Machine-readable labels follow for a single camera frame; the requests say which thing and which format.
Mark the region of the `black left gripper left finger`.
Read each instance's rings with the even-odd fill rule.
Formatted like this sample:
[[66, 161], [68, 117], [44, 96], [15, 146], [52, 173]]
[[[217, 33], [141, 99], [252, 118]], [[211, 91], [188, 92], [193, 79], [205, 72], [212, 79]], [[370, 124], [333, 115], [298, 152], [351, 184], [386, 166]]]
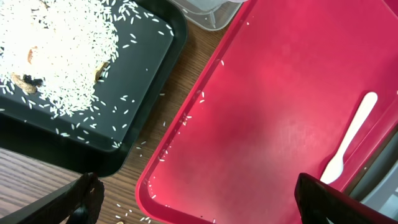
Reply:
[[104, 184], [94, 173], [46, 195], [36, 202], [1, 218], [1, 224], [94, 224], [104, 201]]

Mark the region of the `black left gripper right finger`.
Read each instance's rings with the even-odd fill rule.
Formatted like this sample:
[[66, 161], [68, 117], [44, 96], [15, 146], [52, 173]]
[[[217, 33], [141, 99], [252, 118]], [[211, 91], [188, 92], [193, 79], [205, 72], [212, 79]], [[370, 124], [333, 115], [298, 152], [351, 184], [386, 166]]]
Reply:
[[294, 195], [303, 224], [397, 224], [307, 173], [298, 175]]

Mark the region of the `white plastic spoon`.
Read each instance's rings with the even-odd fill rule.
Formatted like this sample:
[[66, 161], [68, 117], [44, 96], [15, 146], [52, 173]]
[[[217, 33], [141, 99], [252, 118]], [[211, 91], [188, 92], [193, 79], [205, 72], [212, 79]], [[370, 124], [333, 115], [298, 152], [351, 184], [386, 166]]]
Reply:
[[325, 184], [330, 184], [334, 182], [343, 172], [344, 163], [343, 156], [348, 149], [351, 141], [358, 133], [360, 127], [366, 121], [367, 117], [373, 110], [375, 104], [377, 103], [378, 95], [375, 92], [369, 92], [365, 94], [361, 103], [358, 106], [357, 111], [355, 112], [353, 119], [348, 126], [346, 134], [344, 135], [340, 146], [336, 154], [331, 158], [325, 170], [323, 171], [320, 180]]

